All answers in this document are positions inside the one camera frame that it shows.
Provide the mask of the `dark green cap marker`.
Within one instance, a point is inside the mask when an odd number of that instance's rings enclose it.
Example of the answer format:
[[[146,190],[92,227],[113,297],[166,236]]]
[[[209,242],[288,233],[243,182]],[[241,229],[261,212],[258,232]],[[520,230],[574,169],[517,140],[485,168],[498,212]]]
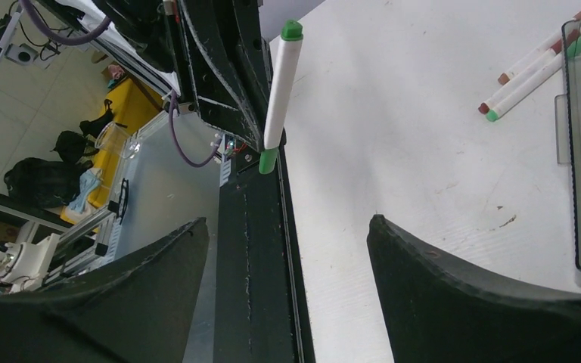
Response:
[[[297,20],[287,20],[280,33],[266,113],[264,151],[259,159],[263,175],[275,168],[302,45],[303,26]]]

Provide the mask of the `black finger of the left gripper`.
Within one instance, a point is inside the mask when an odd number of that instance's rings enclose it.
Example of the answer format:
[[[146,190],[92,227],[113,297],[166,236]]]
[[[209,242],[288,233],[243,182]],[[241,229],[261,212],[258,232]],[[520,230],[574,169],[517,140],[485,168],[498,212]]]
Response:
[[[256,1],[179,1],[185,54],[200,118],[264,149],[270,56]]]

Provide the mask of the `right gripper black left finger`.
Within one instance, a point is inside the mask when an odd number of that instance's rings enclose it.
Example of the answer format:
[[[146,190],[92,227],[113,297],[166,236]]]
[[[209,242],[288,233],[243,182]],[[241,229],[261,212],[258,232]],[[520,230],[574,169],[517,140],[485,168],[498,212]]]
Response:
[[[210,238],[195,219],[94,271],[0,296],[0,362],[181,362]]]

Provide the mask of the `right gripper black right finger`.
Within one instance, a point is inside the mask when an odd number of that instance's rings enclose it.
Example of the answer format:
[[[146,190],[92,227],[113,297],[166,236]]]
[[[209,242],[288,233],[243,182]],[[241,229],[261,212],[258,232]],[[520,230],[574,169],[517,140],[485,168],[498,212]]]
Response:
[[[367,236],[397,362],[581,362],[581,294],[488,271],[373,216]]]

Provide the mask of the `tan cap marker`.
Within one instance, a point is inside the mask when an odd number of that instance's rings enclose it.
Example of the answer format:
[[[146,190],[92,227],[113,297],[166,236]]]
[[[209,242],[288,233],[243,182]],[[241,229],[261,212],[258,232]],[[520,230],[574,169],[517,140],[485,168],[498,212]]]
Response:
[[[581,20],[581,11],[575,14],[571,20]],[[547,39],[540,42],[535,48],[525,54],[519,61],[517,61],[513,66],[509,67],[505,72],[503,72],[499,78],[498,83],[500,85],[505,85],[521,71],[525,70],[532,62],[534,62],[540,55],[547,51],[550,47],[556,44],[561,37],[559,31],[551,34]]]

